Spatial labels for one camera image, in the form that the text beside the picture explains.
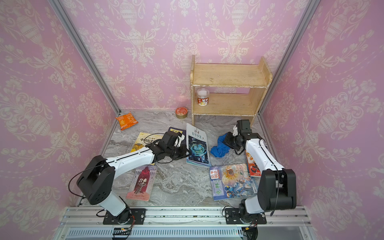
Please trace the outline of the blue cloth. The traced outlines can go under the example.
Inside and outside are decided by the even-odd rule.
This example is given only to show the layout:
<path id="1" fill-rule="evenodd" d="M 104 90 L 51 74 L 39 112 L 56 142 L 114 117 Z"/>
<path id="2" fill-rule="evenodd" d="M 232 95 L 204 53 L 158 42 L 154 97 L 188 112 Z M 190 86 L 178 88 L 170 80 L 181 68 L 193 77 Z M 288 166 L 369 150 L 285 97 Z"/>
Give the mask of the blue cloth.
<path id="1" fill-rule="evenodd" d="M 224 134 L 218 138 L 218 144 L 211 148 L 210 153 L 216 158 L 223 158 L 229 151 L 230 147 L 225 145 L 224 140 L 227 134 Z"/>

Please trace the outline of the white science magazine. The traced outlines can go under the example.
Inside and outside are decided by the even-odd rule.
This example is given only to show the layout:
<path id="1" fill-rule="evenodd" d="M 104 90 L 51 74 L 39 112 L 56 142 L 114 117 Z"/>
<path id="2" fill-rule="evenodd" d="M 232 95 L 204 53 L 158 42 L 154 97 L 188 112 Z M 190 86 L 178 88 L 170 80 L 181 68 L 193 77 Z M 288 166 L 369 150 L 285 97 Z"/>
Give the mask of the white science magazine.
<path id="1" fill-rule="evenodd" d="M 187 164 L 211 167 L 206 132 L 187 124 L 187 147 L 190 155 Z"/>

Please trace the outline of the red manga comic book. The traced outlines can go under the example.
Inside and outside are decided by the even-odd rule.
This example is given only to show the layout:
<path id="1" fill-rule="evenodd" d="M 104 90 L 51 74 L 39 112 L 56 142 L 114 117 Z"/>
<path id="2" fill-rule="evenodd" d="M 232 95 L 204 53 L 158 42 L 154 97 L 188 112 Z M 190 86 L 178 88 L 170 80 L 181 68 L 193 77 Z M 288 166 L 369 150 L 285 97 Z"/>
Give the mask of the red manga comic book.
<path id="1" fill-rule="evenodd" d="M 248 164 L 248 170 L 251 177 L 261 177 L 262 173 L 260 169 L 258 168 L 256 162 L 254 161 L 254 158 L 246 152 L 247 157 L 247 164 Z"/>

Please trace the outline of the colourful sunflower magazine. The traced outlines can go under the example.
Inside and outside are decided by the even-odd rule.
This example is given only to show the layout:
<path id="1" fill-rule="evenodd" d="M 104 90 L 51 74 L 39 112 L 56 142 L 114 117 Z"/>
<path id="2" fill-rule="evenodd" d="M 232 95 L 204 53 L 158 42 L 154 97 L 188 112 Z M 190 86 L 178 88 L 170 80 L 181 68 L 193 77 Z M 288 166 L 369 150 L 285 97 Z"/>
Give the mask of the colourful sunflower magazine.
<path id="1" fill-rule="evenodd" d="M 214 201 L 258 194 L 261 177 L 252 177 L 246 164 L 212 166 L 209 173 Z"/>

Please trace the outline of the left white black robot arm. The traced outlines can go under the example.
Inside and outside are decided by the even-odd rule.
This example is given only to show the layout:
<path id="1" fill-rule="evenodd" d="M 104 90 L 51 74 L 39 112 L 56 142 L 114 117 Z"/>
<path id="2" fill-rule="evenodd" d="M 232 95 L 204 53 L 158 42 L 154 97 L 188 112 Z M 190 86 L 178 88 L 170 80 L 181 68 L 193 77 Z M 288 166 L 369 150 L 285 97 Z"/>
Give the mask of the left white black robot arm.
<path id="1" fill-rule="evenodd" d="M 112 191 L 114 180 L 120 175 L 138 167 L 157 163 L 166 157 L 173 161 L 190 155 L 185 135 L 167 131 L 159 140 L 125 155 L 104 158 L 94 157 L 85 170 L 77 174 L 77 187 L 82 192 L 82 198 L 91 205 L 99 205 L 110 214 L 115 223 L 123 225 L 134 220 L 130 207 L 121 197 Z"/>

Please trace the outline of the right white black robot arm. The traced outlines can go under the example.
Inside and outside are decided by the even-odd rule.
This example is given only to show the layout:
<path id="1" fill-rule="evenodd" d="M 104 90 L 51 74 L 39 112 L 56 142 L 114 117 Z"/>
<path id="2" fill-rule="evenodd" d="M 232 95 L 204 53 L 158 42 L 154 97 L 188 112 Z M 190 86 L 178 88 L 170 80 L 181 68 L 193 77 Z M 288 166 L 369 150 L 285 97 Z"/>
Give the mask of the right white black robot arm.
<path id="1" fill-rule="evenodd" d="M 273 214 L 276 210 L 297 207 L 295 172 L 282 166 L 273 157 L 260 135 L 245 133 L 234 136 L 228 132 L 224 144 L 236 151 L 243 148 L 261 171 L 257 195 L 242 200 L 239 205 L 240 219 L 244 223 L 256 222 L 265 212 Z"/>

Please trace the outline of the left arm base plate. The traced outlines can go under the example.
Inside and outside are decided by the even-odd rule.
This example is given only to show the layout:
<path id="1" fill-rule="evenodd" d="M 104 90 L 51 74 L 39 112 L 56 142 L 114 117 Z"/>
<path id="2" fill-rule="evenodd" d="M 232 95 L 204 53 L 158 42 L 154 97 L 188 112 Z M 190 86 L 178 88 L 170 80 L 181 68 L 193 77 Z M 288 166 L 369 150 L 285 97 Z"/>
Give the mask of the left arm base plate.
<path id="1" fill-rule="evenodd" d="M 118 216 L 112 215 L 109 211 L 103 220 L 104 225 L 143 225 L 146 217 L 146 209 L 123 210 Z"/>

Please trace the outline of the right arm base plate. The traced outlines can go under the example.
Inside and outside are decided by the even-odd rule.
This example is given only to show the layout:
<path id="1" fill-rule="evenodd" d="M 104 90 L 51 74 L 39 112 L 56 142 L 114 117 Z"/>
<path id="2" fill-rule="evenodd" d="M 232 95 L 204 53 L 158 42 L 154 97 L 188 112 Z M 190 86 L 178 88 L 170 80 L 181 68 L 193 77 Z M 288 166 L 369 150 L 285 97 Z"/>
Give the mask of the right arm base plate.
<path id="1" fill-rule="evenodd" d="M 231 206 L 225 206 L 222 210 L 222 216 L 226 219 L 227 225 L 266 225 L 267 220 L 262 214 L 248 214 L 245 210 L 239 210 Z"/>

